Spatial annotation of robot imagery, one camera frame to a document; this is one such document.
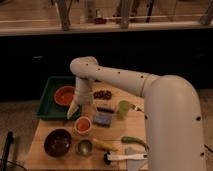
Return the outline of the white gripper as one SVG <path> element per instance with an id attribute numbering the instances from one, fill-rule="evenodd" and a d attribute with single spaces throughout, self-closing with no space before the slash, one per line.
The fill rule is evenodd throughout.
<path id="1" fill-rule="evenodd" d="M 89 105 L 93 102 L 92 84 L 90 79 L 76 78 L 74 101 L 67 111 L 68 119 L 79 109 L 79 105 Z"/>

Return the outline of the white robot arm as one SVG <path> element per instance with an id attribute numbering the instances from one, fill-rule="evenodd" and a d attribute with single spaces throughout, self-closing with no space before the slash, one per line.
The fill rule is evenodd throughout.
<path id="1" fill-rule="evenodd" d="M 77 105 L 93 101 L 92 83 L 99 80 L 144 99 L 149 171 L 207 171 L 200 101 L 195 88 L 176 75 L 103 67 L 92 56 L 71 61 Z"/>

